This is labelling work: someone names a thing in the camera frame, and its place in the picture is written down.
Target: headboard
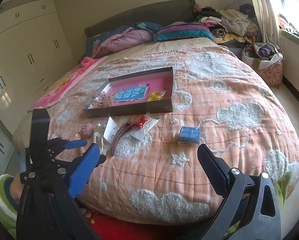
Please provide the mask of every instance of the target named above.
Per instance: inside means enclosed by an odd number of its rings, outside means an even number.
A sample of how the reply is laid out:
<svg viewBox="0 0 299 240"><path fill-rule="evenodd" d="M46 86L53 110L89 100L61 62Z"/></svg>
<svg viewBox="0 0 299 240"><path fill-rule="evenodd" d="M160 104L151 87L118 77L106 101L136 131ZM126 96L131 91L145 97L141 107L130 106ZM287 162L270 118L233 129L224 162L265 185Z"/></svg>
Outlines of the headboard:
<svg viewBox="0 0 299 240"><path fill-rule="evenodd" d="M158 23L163 27L176 21L193 22L195 20L194 3L195 0L173 0L144 5L98 22L86 28L85 34L87 38L90 38L115 30L122 25L132 25L141 21Z"/></svg>

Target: hand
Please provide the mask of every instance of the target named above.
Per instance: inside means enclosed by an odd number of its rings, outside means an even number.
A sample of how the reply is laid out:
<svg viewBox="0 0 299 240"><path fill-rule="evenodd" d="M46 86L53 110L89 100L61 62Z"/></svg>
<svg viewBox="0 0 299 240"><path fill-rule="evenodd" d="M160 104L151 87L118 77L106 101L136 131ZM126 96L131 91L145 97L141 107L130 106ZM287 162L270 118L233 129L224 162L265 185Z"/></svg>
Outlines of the hand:
<svg viewBox="0 0 299 240"><path fill-rule="evenodd" d="M20 202L23 188L24 188L24 184L21 183L20 174L17 173L17 174L15 174L14 180L10 186L11 196L12 196L12 198L15 199L15 201L17 203Z"/></svg>

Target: red ball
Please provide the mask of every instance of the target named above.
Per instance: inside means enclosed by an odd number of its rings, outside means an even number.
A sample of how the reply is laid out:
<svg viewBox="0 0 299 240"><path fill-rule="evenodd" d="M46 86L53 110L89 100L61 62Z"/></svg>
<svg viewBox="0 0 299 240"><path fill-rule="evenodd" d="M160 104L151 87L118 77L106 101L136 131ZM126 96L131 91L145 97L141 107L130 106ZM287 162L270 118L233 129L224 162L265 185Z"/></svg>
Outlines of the red ball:
<svg viewBox="0 0 299 240"><path fill-rule="evenodd" d="M137 127L138 129L141 129L141 128L143 127L143 123L142 123L142 122L137 122L137 123L136 123L136 127Z"/></svg>
<svg viewBox="0 0 299 240"><path fill-rule="evenodd" d="M147 117L143 116L143 117L141 118L141 123L142 123L142 124L145 124L146 121L147 121Z"/></svg>

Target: beige curtain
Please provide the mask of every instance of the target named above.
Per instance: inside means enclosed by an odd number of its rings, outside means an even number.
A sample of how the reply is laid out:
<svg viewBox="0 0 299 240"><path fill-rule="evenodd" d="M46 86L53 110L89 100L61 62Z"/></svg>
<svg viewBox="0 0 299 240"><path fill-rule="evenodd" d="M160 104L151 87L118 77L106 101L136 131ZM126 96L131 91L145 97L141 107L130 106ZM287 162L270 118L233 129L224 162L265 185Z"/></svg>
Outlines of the beige curtain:
<svg viewBox="0 0 299 240"><path fill-rule="evenodd" d="M263 42L276 45L280 49L279 27L270 0L252 0Z"/></svg>

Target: cardboard box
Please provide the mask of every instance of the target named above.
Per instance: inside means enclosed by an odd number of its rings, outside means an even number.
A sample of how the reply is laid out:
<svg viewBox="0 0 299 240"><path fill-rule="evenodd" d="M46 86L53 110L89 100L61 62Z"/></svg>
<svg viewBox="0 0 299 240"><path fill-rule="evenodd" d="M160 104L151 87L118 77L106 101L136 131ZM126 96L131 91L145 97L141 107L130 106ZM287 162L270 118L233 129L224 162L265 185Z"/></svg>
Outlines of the cardboard box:
<svg viewBox="0 0 299 240"><path fill-rule="evenodd" d="M98 93L105 93L128 90L130 86L145 87L145 95L142 99L134 99L133 101L115 101L115 105L111 107L94 108L91 105L93 98L96 98ZM147 102L147 99L154 91L163 91L166 93L162 100ZM159 68L138 73L128 74L120 77L108 79L98 90L93 94L83 107L83 111L88 118L105 117L117 115L132 115L150 113L168 113L173 111L172 105L173 91L173 68Z"/></svg>

